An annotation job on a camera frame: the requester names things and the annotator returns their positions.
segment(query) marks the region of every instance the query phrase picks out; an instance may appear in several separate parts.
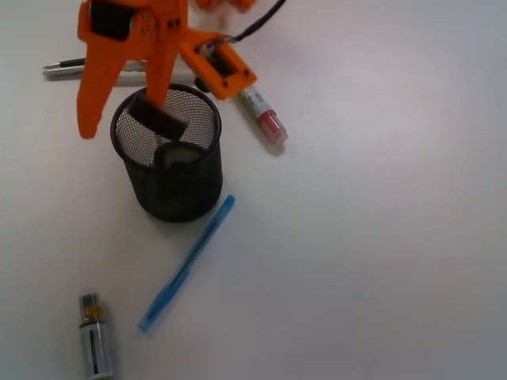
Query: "pen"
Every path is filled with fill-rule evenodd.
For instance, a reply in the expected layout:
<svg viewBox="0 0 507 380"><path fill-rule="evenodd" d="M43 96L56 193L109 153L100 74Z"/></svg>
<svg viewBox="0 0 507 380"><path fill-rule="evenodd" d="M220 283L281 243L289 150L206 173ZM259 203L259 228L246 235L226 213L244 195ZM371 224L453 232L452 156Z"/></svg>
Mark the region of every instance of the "pen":
<svg viewBox="0 0 507 380"><path fill-rule="evenodd" d="M63 74L76 74L81 73L85 70L85 59L71 59L69 61L62 61L58 63L53 63L51 65L47 65L44 68L42 74L46 77L53 77L56 75ZM127 61L123 71L145 71L146 70L146 62L145 61Z"/></svg>
<svg viewBox="0 0 507 380"><path fill-rule="evenodd" d="M204 232L199 236L193 247L190 249L186 258L180 264L180 267L176 270L169 282L162 288L157 294L155 300L151 303L150 308L144 314L143 319L138 324L138 327L142 331L147 331L152 325L157 316L162 312L164 307L173 299L178 289L181 287L183 282L189 276L190 268L195 263L197 257L202 252L206 243L211 239L213 234L216 232L220 223L225 219L231 208L234 206L235 198L228 196L223 202L220 209L216 212L213 219L210 221L208 226L204 229Z"/></svg>

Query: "silver pen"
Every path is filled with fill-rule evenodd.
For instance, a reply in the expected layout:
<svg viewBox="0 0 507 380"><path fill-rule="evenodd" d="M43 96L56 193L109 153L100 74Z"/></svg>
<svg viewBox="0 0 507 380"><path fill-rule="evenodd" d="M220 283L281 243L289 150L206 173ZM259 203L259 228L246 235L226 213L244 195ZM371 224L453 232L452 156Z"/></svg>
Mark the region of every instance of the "silver pen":
<svg viewBox="0 0 507 380"><path fill-rule="evenodd" d="M42 74L46 77L53 77L65 74L78 74L85 70L85 59L72 59L70 61L62 61L53 63L44 67ZM127 61L123 71L146 71L146 61Z"/></svg>

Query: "orange robotic gripper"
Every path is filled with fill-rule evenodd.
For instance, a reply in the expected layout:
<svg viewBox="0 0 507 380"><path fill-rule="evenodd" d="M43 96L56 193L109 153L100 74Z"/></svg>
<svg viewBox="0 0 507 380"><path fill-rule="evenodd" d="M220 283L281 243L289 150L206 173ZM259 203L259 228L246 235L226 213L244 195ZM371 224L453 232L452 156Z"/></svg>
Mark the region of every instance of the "orange robotic gripper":
<svg viewBox="0 0 507 380"><path fill-rule="evenodd" d="M211 0L196 0L209 7ZM248 9L254 0L231 0ZM222 35L188 27L188 0L87 0L79 10L78 37L86 42L86 64L78 93L78 126L84 139L97 132L102 110L128 60L146 60L147 96L163 107L173 66L183 60L219 99L251 86L255 73L227 44L214 44L217 70L202 47Z"/></svg>

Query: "black mesh pen holder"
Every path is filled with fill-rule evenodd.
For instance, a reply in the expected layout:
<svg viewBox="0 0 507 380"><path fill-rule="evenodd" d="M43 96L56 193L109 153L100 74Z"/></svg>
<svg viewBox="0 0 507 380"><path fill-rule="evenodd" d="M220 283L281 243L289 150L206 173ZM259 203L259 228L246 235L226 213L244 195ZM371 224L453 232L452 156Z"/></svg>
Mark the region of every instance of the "black mesh pen holder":
<svg viewBox="0 0 507 380"><path fill-rule="evenodd" d="M139 204L167 222L187 222L208 212L222 190L220 133L216 106L200 91L171 84L166 107L189 125L179 141L148 129L128 113L146 89L133 93L116 110L111 139L124 160Z"/></svg>

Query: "glue stick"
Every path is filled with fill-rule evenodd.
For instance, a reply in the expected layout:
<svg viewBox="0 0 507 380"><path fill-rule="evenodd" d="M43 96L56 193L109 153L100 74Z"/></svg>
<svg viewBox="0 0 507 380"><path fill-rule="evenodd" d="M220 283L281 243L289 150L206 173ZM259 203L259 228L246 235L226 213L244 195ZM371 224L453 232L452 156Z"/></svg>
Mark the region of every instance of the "glue stick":
<svg viewBox="0 0 507 380"><path fill-rule="evenodd" d="M243 103L255 115L259 127L275 144L283 144L288 138L287 130L276 116L267 101L260 95L254 86L244 89L240 93Z"/></svg>

